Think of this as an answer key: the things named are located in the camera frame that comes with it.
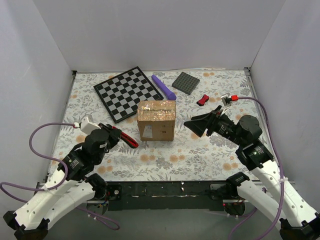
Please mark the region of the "red black utility knife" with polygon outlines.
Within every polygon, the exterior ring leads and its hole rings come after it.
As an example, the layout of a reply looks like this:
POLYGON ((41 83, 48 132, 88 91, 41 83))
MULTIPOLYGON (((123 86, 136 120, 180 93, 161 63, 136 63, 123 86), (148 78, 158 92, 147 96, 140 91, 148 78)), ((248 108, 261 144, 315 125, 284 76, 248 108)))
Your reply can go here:
POLYGON ((112 127, 112 130, 114 131, 116 136, 119 137, 120 140, 124 141, 130 148, 138 148, 139 144, 132 137, 130 137, 120 129, 116 128, 115 126, 112 127))

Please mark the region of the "brown cardboard express box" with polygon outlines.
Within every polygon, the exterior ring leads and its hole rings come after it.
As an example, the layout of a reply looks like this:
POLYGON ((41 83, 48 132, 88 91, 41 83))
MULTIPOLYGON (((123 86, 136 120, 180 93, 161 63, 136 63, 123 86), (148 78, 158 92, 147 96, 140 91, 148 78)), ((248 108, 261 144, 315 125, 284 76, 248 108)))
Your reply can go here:
POLYGON ((137 126, 142 141, 172 142, 175 125, 174 100, 144 100, 138 104, 137 126))

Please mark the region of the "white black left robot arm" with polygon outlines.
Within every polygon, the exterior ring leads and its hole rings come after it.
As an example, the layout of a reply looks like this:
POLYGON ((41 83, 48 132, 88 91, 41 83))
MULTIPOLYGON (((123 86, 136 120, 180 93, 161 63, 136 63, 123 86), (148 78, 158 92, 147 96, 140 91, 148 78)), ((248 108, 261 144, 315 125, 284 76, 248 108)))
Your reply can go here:
POLYGON ((35 190, 30 200, 3 216, 18 240, 44 239, 49 229, 67 213, 87 200, 104 199, 108 194, 106 181, 92 171, 122 139, 122 131, 102 123, 71 126, 86 134, 84 142, 76 144, 59 161, 58 168, 42 188, 35 190))

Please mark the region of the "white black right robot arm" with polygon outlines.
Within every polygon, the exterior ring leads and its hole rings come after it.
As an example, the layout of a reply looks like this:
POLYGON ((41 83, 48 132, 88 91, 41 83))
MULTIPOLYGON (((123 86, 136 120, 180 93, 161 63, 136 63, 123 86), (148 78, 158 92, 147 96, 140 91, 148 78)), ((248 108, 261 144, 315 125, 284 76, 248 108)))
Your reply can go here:
POLYGON ((260 141, 263 133, 258 119, 245 115, 234 123, 224 114, 221 106, 194 116, 184 123, 197 136, 216 133, 238 146, 239 161, 266 187, 265 194, 242 172, 226 180, 230 195, 251 202, 270 220, 284 240, 316 240, 320 237, 320 214, 311 207, 281 174, 280 165, 260 141))

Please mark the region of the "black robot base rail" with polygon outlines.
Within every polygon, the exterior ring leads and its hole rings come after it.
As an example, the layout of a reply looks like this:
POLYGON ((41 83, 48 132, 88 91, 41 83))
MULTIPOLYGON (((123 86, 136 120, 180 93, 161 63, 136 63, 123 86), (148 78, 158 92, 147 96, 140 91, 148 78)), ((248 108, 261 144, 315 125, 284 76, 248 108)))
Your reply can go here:
POLYGON ((89 200, 88 210, 104 214, 124 210, 209 210, 243 216, 245 200, 227 192, 225 181, 108 182, 107 194, 89 200))

